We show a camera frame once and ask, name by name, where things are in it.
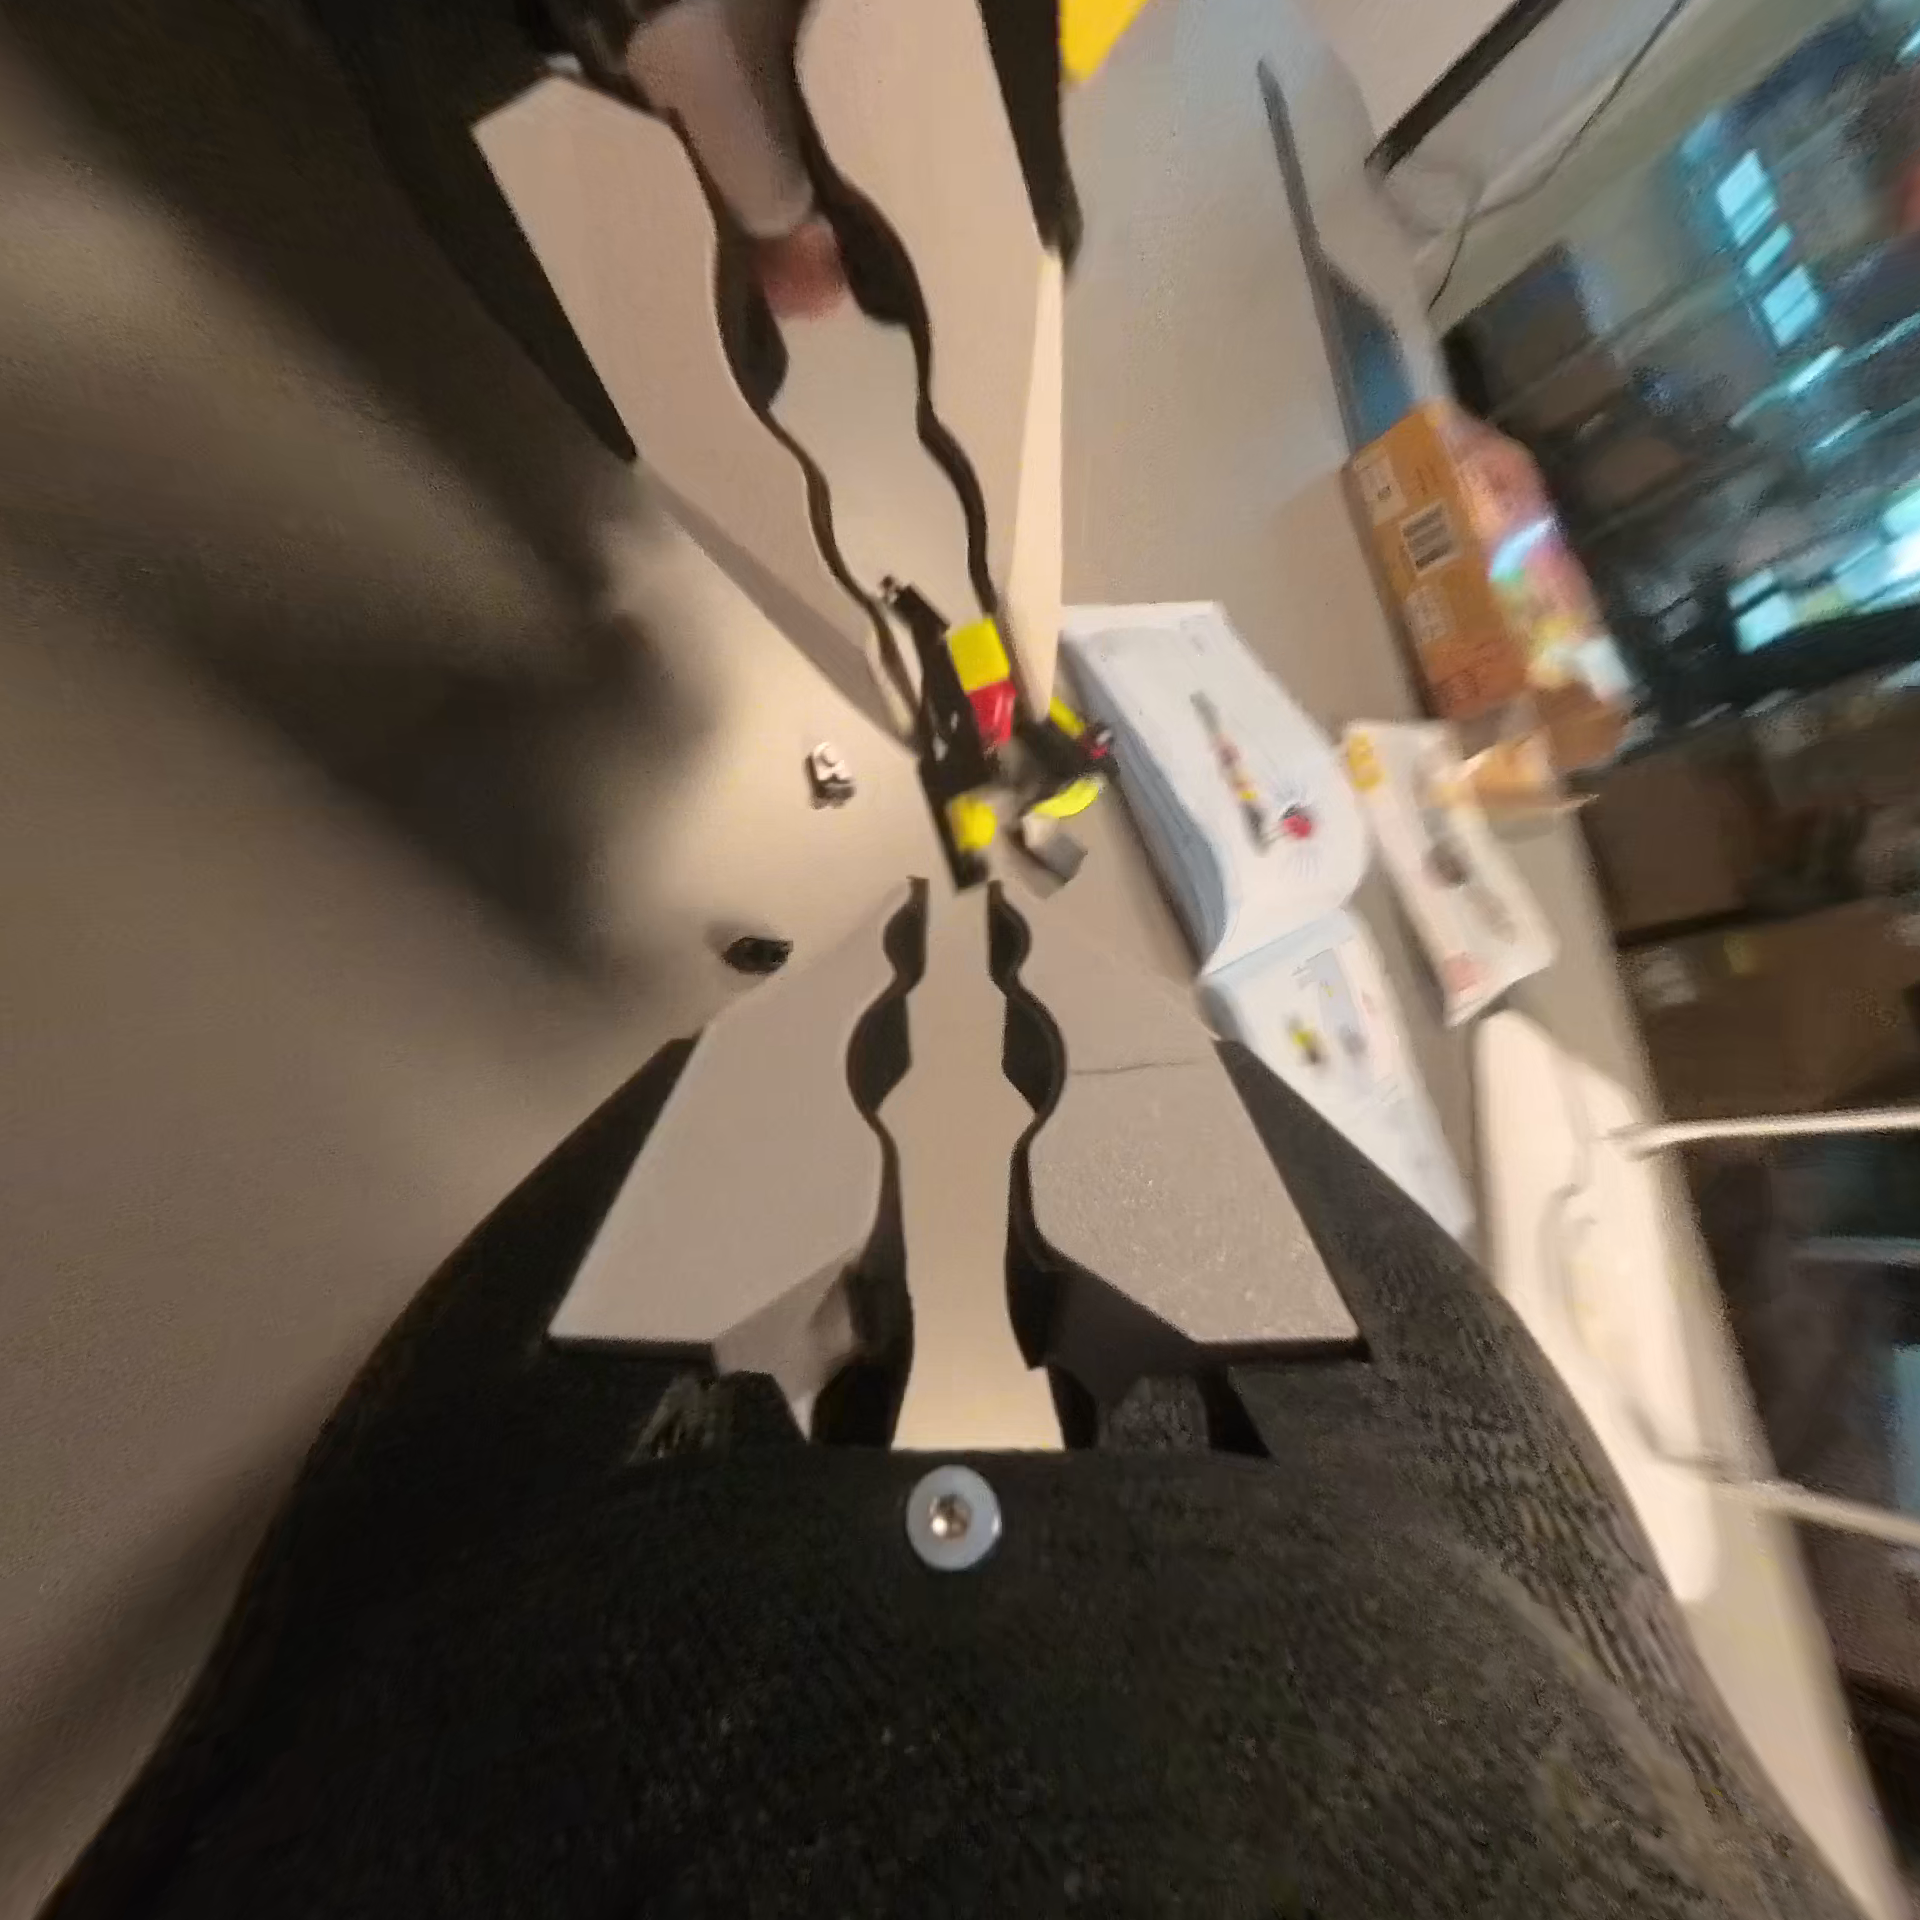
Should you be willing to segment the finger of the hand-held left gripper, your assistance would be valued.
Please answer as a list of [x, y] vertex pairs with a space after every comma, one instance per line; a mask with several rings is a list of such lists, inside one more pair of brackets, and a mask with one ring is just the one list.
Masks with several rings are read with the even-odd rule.
[[473, 140], [637, 453], [687, 536], [876, 728], [909, 742], [892, 623], [831, 535], [826, 476], [738, 374], [746, 301], [674, 131], [547, 76]]
[[1039, 237], [981, 5], [813, 5], [801, 86], [919, 284], [927, 398], [981, 491], [998, 630], [1055, 643], [1065, 268]]

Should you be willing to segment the lego instruction booklet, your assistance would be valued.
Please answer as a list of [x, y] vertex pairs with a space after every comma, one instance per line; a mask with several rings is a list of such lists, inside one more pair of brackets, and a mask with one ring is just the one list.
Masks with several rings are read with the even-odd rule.
[[1467, 1240], [1469, 1183], [1355, 910], [1373, 846], [1327, 733], [1218, 603], [1069, 607], [1061, 644], [1215, 1032]]

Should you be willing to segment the black lego assembly yellow claws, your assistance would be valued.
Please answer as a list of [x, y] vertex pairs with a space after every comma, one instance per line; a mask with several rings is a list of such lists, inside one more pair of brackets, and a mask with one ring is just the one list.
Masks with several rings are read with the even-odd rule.
[[1062, 822], [1090, 808], [1113, 773], [1113, 726], [1086, 718], [1061, 694], [1021, 720], [1021, 822]]

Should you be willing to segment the person's left hand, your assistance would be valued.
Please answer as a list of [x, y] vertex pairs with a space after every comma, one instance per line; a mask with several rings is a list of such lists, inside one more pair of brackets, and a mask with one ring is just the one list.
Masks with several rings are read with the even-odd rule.
[[847, 298], [847, 269], [826, 218], [753, 245], [762, 298], [779, 323], [821, 319]]

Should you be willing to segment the orange cardboard box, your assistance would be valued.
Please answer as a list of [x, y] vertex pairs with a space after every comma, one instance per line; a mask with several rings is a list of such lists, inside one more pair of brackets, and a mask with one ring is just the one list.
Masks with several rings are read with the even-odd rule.
[[1350, 483], [1426, 709], [1461, 726], [1523, 709], [1572, 770], [1617, 757], [1634, 680], [1524, 445], [1423, 399]]

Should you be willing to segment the white rounded board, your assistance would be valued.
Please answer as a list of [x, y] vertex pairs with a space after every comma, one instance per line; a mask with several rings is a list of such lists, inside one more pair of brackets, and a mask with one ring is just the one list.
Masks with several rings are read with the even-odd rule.
[[1703, 1602], [1722, 1535], [1663, 1199], [1628, 1148], [1644, 1112], [1523, 1013], [1487, 1014], [1471, 1062], [1494, 1284], [1606, 1453], [1673, 1595]]

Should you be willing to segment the black red yellow lego assembly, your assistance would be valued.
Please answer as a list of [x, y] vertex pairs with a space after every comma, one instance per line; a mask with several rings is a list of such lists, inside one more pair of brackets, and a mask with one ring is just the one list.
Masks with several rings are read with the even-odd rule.
[[1003, 812], [1019, 818], [1039, 802], [1046, 776], [1035, 723], [1023, 715], [991, 618], [950, 623], [919, 588], [894, 576], [882, 576], [879, 603], [911, 639], [919, 790], [954, 888], [967, 894], [990, 875]]

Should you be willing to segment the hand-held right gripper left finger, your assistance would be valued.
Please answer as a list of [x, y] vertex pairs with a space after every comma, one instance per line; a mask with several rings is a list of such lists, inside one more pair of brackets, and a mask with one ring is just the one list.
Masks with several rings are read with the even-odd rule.
[[882, 1334], [859, 1271], [895, 1226], [878, 1108], [906, 1075], [927, 883], [746, 989], [691, 1045], [556, 1309], [570, 1349], [773, 1381], [813, 1427]]

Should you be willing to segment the printed paper leaflet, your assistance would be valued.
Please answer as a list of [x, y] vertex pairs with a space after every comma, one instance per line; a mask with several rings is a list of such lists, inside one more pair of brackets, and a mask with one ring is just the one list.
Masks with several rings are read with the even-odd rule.
[[1442, 725], [1357, 723], [1342, 764], [1385, 878], [1442, 1003], [1461, 1028], [1542, 974], [1556, 939]]

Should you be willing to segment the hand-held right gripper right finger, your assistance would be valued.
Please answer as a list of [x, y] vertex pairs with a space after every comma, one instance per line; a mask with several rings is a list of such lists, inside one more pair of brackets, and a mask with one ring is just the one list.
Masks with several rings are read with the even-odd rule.
[[1010, 883], [987, 899], [1010, 1162], [1005, 1292], [1052, 1374], [1361, 1352], [1361, 1330], [1193, 996]]

